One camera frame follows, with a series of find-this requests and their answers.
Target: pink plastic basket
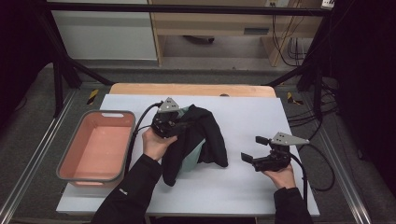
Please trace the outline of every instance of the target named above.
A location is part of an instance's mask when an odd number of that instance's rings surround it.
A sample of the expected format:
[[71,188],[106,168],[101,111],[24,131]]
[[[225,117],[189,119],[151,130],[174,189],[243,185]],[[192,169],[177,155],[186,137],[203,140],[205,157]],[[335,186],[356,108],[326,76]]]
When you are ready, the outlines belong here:
[[135,117],[130,111],[86,113],[59,163],[57,175],[77,187],[114,188],[123,168]]

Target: human hand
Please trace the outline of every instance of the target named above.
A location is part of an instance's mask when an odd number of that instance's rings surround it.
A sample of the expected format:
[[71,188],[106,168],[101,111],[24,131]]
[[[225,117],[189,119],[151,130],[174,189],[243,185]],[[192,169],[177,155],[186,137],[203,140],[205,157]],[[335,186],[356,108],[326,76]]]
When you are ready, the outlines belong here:
[[263,171],[262,173],[270,177],[278,189],[292,189],[296,187],[291,164],[279,171]]
[[143,153],[158,161],[165,154],[166,149],[177,140],[177,136],[170,138],[161,138],[152,128],[148,128],[142,134],[143,138]]

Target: cable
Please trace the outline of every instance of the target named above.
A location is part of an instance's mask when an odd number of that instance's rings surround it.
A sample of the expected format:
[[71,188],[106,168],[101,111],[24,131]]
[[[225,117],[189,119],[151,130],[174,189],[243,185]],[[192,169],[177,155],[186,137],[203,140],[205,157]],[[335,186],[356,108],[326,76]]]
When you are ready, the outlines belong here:
[[324,81],[321,83],[322,89],[325,90],[326,92],[331,93],[333,96],[337,93],[337,89],[330,87],[328,84],[326,84]]
[[145,129],[145,128],[148,128],[149,126],[151,126],[151,125],[143,126],[143,127],[139,128],[139,130],[137,130],[137,131],[139,132],[140,130]]
[[315,119],[316,119],[316,118],[312,118],[312,119],[306,120],[304,123],[299,123],[299,124],[290,125],[290,127],[291,127],[291,128],[300,127],[300,126],[303,126],[303,125],[305,125],[305,124],[307,124],[307,123],[309,123],[309,122],[311,122],[311,121],[313,121],[313,120],[315,120]]
[[308,145],[305,145],[305,146],[312,147],[317,153],[319,153],[320,156],[323,158],[323,160],[326,161],[327,165],[329,166],[329,168],[330,168],[330,170],[331,170],[331,172],[332,172],[332,183],[330,184],[329,187],[327,187],[327,188],[325,188],[325,189],[319,189],[319,188],[314,188],[314,187],[311,186],[311,189],[314,189],[314,190],[317,190],[317,191],[321,191],[321,192],[328,191],[328,190],[332,189],[332,187],[334,187],[334,184],[335,184],[335,172],[334,172],[334,169],[332,168],[332,166],[330,165],[329,160],[328,160],[327,157],[323,154],[323,152],[321,152],[321,151],[320,151],[317,147],[315,147],[314,145],[308,144]]
[[20,105],[18,108],[15,108],[13,112],[15,113],[15,112],[17,112],[18,110],[24,108],[24,107],[26,106],[26,103],[27,103],[27,98],[24,97],[24,98],[23,98],[23,103],[22,103],[22,105]]
[[291,154],[291,157],[300,165],[301,170],[303,171],[303,182],[304,182],[304,188],[303,188],[303,195],[304,195],[304,202],[306,207],[308,207],[308,179],[306,178],[306,171],[305,168],[303,166],[303,164],[300,162],[300,160],[294,156],[293,154]]
[[160,107],[163,104],[163,101],[161,101],[160,103],[156,103],[153,104],[151,106],[149,106],[145,112],[143,112],[142,116],[140,117],[139,121],[137,122],[135,128],[134,128],[134,132],[132,134],[131,137],[131,142],[129,143],[128,146],[128,154],[126,156],[126,162],[125,162],[125,168],[124,168],[124,176],[126,176],[129,172],[129,165],[131,163],[131,159],[132,159],[132,152],[134,151],[134,141],[136,140],[137,134],[139,133],[139,126],[140,123],[142,122],[143,118],[146,116],[146,114],[150,111],[150,109],[154,106]]
[[303,60],[304,58],[299,58],[298,56],[300,56],[300,55],[306,55],[306,53],[299,53],[298,51],[296,52],[296,51],[292,51],[291,50],[291,44],[292,44],[292,42],[293,42],[293,39],[298,39],[298,38],[291,38],[290,40],[289,40],[289,44],[288,44],[288,55],[289,55],[289,57],[291,57],[292,59],[298,59],[298,60]]
[[[295,44],[295,46],[294,46],[294,51],[295,51],[296,53],[298,53],[298,38],[296,38],[296,44]],[[295,58],[295,61],[296,61],[296,64],[297,64],[297,65],[300,65],[300,62],[299,62],[298,58]]]
[[[336,101],[330,101],[330,102],[323,103],[323,105],[328,105],[328,104],[335,103],[335,102],[336,102]],[[303,112],[303,113],[301,113],[301,114],[288,116],[288,122],[294,122],[294,120],[291,119],[291,118],[300,117],[300,116],[302,116],[302,115],[304,115],[304,114],[307,114],[307,113],[309,113],[309,112],[312,112],[312,111],[313,111],[313,109],[310,109],[310,110],[307,110],[307,111],[305,111],[305,112]]]
[[[319,121],[318,127],[315,129],[315,131],[314,131],[314,132],[311,134],[311,136],[308,138],[309,141],[311,141],[311,140],[315,137],[315,135],[318,133],[318,131],[319,131],[320,127],[321,127],[322,122],[323,122],[323,120],[321,119],[321,120]],[[301,151],[301,149],[303,149],[304,146],[307,146],[307,145],[302,145],[300,148],[298,148],[298,151]]]
[[290,33],[289,35],[285,35],[285,38],[286,38],[286,37],[289,37],[289,36],[292,36],[292,35],[294,34],[294,32],[296,31],[297,27],[298,27],[298,26],[300,25],[300,23],[304,20],[304,18],[305,18],[305,16],[303,16],[303,18],[302,18],[299,22],[297,22],[296,26],[294,26],[293,31],[291,31],[291,33]]
[[274,42],[275,48],[276,48],[277,51],[279,52],[280,58],[282,59],[283,63],[285,63],[285,64],[288,65],[288,66],[296,67],[297,65],[295,65],[295,64],[287,63],[286,60],[285,60],[285,58],[283,57],[283,54],[282,54],[282,52],[281,52],[281,50],[280,50],[279,43],[277,42],[275,24],[276,24],[276,16],[273,15],[273,42]]
[[[325,111],[323,111],[322,113],[323,113],[323,115],[329,115],[329,114],[331,114],[332,112],[335,112],[336,111],[336,109],[338,108],[338,106],[335,106],[335,107],[333,107],[333,108],[331,108],[331,109],[329,109],[329,110],[325,110]],[[309,120],[315,120],[317,117],[315,116],[315,115],[312,115],[312,116],[308,116],[308,117],[304,117],[304,118],[301,118],[301,119],[288,119],[288,122],[289,123],[293,123],[293,122],[297,122],[297,121],[309,121]]]

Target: black cloth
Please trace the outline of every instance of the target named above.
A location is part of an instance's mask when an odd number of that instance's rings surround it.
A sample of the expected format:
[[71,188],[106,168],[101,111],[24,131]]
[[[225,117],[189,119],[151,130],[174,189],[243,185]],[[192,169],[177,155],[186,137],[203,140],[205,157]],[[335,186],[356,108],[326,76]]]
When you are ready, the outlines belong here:
[[[161,174],[161,165],[143,154],[105,198],[92,224],[141,224]],[[279,189],[274,199],[276,224],[313,223],[298,189]]]
[[198,162],[214,162],[221,167],[228,166],[227,150],[219,125],[212,112],[191,105],[178,120],[193,122],[177,141],[169,146],[163,155],[163,181],[174,186],[183,160],[205,139]]

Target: white table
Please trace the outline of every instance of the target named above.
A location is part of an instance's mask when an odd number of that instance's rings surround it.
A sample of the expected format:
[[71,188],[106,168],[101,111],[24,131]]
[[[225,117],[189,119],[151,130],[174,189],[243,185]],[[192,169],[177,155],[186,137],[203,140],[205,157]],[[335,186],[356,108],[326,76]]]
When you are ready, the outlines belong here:
[[[242,216],[260,217],[275,213],[272,181],[241,160],[241,152],[254,158],[267,156],[269,146],[257,144],[255,136],[272,138],[277,132],[289,133],[290,127],[278,98],[115,95],[108,94],[101,109],[130,110],[139,119],[149,105],[172,97],[181,107],[195,104],[211,111],[219,124],[228,153],[229,166],[199,163],[188,173],[177,177],[173,187],[160,179],[148,207],[150,216]],[[140,127],[149,125],[155,114],[151,109]],[[132,163],[142,154],[141,131],[136,138]],[[296,147],[290,152],[298,158]],[[292,162],[295,179],[303,192],[302,171]],[[69,215],[92,214],[111,189],[75,188],[68,184],[57,211]],[[318,216],[319,210],[308,187],[308,210]]]

